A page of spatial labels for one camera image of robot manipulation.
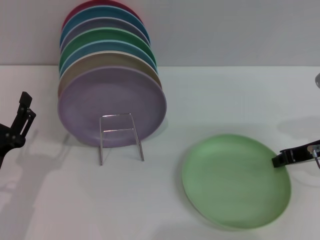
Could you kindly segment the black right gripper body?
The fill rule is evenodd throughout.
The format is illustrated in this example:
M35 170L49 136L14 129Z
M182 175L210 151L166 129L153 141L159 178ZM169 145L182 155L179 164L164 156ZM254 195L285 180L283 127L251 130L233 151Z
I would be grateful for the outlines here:
M307 146L308 152L313 156L316 162L320 160L320 141L315 141Z

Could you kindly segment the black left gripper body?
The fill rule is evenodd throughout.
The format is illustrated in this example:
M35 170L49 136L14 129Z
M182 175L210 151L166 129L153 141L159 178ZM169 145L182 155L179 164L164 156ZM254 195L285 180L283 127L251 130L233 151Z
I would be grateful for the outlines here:
M0 166L9 151L22 148L25 145L26 135L21 134L23 126L22 123L11 127L0 125Z

